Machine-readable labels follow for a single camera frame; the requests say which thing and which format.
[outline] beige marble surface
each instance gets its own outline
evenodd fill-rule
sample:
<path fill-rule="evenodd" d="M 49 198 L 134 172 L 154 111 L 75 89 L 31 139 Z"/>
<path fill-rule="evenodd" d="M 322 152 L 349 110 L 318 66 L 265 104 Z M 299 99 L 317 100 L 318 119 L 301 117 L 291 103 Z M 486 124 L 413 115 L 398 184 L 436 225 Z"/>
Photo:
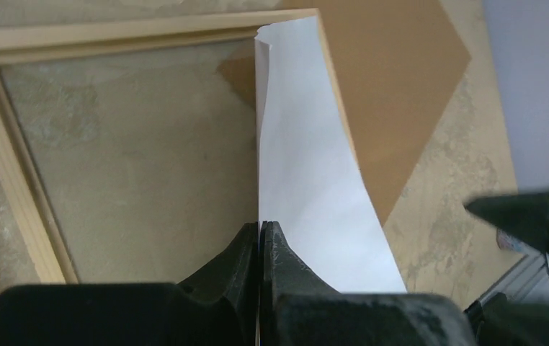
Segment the beige marble surface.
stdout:
<path fill-rule="evenodd" d="M 465 308 L 520 256 L 462 203 L 516 181 L 481 2 L 442 4 L 472 60 L 384 229 L 409 291 Z"/>

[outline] wooden frame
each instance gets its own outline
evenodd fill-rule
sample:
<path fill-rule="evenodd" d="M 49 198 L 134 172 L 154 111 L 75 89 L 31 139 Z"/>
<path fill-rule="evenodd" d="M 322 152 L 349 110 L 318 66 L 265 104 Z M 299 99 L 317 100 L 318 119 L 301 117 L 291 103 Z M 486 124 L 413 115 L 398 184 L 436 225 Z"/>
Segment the wooden frame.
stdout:
<path fill-rule="evenodd" d="M 255 36 L 262 25 L 314 15 L 318 15 L 316 9 L 294 9 L 4 28 L 0 29 L 0 66 L 237 40 Z M 1 77 L 0 180 L 40 281 L 77 283 L 75 268 Z"/>

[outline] cardboard sheet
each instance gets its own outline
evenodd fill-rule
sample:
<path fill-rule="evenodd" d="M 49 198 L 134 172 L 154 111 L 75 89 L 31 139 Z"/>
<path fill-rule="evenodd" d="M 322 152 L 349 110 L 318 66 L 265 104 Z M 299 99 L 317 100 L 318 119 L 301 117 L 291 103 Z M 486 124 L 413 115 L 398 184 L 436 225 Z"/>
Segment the cardboard sheet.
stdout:
<path fill-rule="evenodd" d="M 284 0 L 281 7 L 321 12 L 360 169 L 385 223 L 470 56 L 438 0 Z M 240 48 L 219 68 L 248 102 L 251 51 Z"/>
<path fill-rule="evenodd" d="M 317 18 L 262 27 L 255 49 L 259 219 L 279 221 L 341 292 L 406 292 L 340 118 Z"/>

